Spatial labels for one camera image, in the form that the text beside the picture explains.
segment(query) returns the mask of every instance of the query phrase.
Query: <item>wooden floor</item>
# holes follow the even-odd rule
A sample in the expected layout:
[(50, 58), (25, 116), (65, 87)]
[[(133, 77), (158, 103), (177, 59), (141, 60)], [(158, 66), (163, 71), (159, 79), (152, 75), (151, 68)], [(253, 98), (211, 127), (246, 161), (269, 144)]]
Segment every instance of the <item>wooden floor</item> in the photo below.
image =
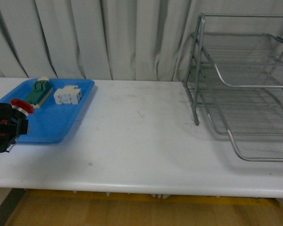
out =
[(7, 226), (283, 226), (272, 199), (149, 194), (26, 193)]

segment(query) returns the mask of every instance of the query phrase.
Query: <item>white terminal block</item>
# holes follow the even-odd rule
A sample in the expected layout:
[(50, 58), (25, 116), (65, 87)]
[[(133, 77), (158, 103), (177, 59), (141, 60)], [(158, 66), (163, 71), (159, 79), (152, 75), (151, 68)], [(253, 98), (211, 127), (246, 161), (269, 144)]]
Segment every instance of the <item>white terminal block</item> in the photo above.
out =
[(56, 104), (73, 104), (78, 105), (82, 99), (82, 91), (78, 86), (65, 86), (62, 89), (57, 89), (53, 95)]

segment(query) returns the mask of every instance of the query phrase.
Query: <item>black device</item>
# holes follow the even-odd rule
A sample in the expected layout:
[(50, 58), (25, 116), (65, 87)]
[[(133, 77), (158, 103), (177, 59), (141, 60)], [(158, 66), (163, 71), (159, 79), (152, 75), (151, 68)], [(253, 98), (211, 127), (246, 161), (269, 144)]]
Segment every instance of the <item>black device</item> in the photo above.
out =
[(20, 99), (12, 99), (11, 104), (0, 103), (0, 153), (8, 151), (20, 135), (28, 133), (26, 118), (33, 112), (33, 107)]

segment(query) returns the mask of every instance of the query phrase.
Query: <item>red emergency stop button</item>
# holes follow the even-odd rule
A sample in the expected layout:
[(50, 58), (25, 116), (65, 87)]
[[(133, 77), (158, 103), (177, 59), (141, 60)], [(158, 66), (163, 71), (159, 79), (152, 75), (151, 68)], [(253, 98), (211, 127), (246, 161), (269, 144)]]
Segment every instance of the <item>red emergency stop button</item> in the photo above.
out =
[(34, 113), (34, 108), (33, 106), (31, 106), (29, 103), (25, 102), (24, 100), (20, 100), (20, 99), (12, 99), (10, 101), (10, 103), (13, 105), (13, 106), (16, 106), (16, 107), (20, 107), (22, 108), (24, 111), (26, 111), (27, 113), (29, 114), (33, 114)]

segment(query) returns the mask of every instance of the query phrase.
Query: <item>silver metal rack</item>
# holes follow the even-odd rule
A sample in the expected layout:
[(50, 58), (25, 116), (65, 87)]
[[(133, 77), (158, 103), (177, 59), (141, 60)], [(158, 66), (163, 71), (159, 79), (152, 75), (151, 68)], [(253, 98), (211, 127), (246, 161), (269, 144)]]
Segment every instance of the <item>silver metal rack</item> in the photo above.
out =
[(283, 39), (265, 33), (205, 32), (208, 16), (283, 15), (200, 14), (183, 81), (196, 125), (196, 109), (204, 106), (214, 130), (229, 136), (240, 158), (283, 161)]

